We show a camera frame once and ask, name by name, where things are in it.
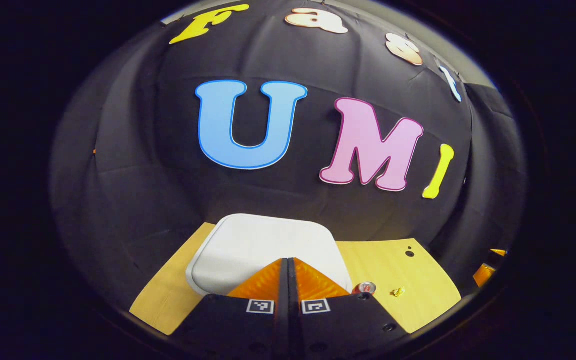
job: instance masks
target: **blue letter u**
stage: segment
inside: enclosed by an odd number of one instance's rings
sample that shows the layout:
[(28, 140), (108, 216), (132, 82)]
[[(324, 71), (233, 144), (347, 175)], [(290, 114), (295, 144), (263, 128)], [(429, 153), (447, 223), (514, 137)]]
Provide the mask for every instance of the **blue letter u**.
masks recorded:
[(305, 86), (294, 82), (269, 81), (261, 92), (270, 98), (268, 127), (263, 142), (243, 146), (233, 139), (233, 115), (238, 96), (246, 84), (237, 80), (216, 80), (197, 86), (199, 108), (199, 146), (206, 157), (220, 166), (255, 170), (272, 166), (286, 154), (293, 132), (297, 101), (308, 94)]

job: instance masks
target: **soda can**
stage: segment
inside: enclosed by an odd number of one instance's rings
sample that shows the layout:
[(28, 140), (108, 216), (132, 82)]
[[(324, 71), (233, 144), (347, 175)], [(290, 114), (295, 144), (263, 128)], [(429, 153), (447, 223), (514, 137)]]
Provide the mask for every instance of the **soda can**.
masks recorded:
[(377, 285), (375, 285), (374, 283), (370, 282), (370, 281), (364, 281), (362, 283), (360, 283), (359, 285), (354, 287), (354, 290), (352, 290), (353, 294), (359, 294), (359, 293), (368, 293), (368, 294), (374, 294), (377, 291)]

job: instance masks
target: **wooden table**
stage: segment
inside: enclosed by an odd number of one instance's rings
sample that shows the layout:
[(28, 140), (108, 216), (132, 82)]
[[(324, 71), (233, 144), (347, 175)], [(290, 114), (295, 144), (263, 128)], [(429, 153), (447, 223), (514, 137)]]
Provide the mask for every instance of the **wooden table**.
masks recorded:
[[(130, 313), (165, 335), (181, 325), (202, 299), (186, 281), (186, 267), (214, 228), (204, 223), (179, 248), (137, 296)], [(377, 285), (375, 298), (409, 333), (461, 300), (448, 274), (415, 239), (336, 244), (352, 282)], [(391, 291), (398, 288), (405, 292), (395, 297)]]

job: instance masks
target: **letter m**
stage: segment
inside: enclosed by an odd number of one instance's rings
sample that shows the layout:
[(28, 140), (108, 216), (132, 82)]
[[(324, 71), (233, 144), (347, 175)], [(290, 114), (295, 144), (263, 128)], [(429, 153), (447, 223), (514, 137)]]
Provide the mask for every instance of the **letter m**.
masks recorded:
[(331, 184), (350, 184), (355, 174), (350, 170), (357, 155), (359, 181), (370, 183), (377, 172), (386, 171), (375, 185), (384, 191), (399, 192), (406, 188), (406, 175), (418, 139), (424, 128), (418, 122), (402, 118), (382, 140), (377, 114), (372, 105), (356, 98), (342, 97), (334, 102), (341, 113), (341, 130), (330, 166), (323, 168), (319, 178)]

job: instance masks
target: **foam letter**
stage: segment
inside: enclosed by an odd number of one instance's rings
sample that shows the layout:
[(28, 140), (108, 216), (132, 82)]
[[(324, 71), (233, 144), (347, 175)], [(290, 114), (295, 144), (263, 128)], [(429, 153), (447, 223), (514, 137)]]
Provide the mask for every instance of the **foam letter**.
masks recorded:
[(455, 151), (453, 148), (445, 143), (442, 143), (439, 147), (439, 153), (441, 154), (441, 157), (439, 158), (439, 164), (437, 164), (437, 170), (434, 172), (434, 176), (432, 176), (430, 185), (425, 188), (423, 194), (421, 195), (425, 199), (437, 198), (439, 195), (439, 187), (444, 181), (446, 171), (448, 171), (448, 165), (450, 164), (450, 161), (455, 157)]
[(443, 75), (445, 75), (446, 80), (448, 80), (448, 84), (450, 84), (450, 90), (452, 91), (452, 95), (454, 96), (457, 101), (460, 103), (462, 102), (462, 96), (457, 92), (457, 82), (453, 79), (453, 76), (450, 75), (450, 71), (443, 66), (439, 66), (439, 70), (442, 71)]
[(242, 5), (224, 7), (223, 9), (218, 9), (199, 14), (195, 16), (192, 23), (190, 23), (190, 25), (188, 25), (188, 27), (186, 27), (185, 30), (183, 30), (183, 32), (179, 34), (179, 36), (170, 40), (169, 44), (172, 45), (174, 43), (179, 43), (180, 41), (184, 41), (186, 39), (200, 37), (208, 32), (208, 29), (206, 29), (206, 25), (208, 24), (212, 24), (213, 26), (219, 25), (224, 21), (226, 21), (228, 18), (230, 18), (233, 12), (242, 12), (244, 10), (249, 9), (249, 7), (250, 7), (249, 5), (242, 4)]
[(199, 85), (195, 94), (199, 107), (199, 145), (203, 153), (220, 166), (254, 170), (272, 166), (286, 154), (293, 132), (297, 101), (308, 94), (303, 85), (270, 81), (261, 92), (270, 98), (265, 140), (257, 146), (243, 146), (233, 139), (233, 116), (238, 96), (246, 84), (237, 80), (217, 80)]
[(372, 105), (356, 98), (342, 97), (334, 102), (341, 113), (341, 130), (330, 166), (323, 168), (319, 178), (331, 184), (349, 184), (355, 179), (350, 170), (357, 154), (359, 181), (370, 183), (388, 162), (386, 171), (375, 184), (384, 191), (398, 192), (406, 188), (406, 175), (418, 139), (424, 128), (418, 122), (402, 118), (382, 141), (377, 114)]
[(341, 18), (336, 14), (323, 10), (298, 8), (292, 9), (293, 14), (286, 16), (286, 23), (303, 28), (320, 28), (335, 34), (345, 34), (348, 29), (344, 27)]
[(412, 65), (420, 66), (424, 63), (424, 60), (419, 55), (419, 49), (411, 41), (391, 33), (386, 34), (386, 40), (386, 48), (393, 55), (406, 60)]

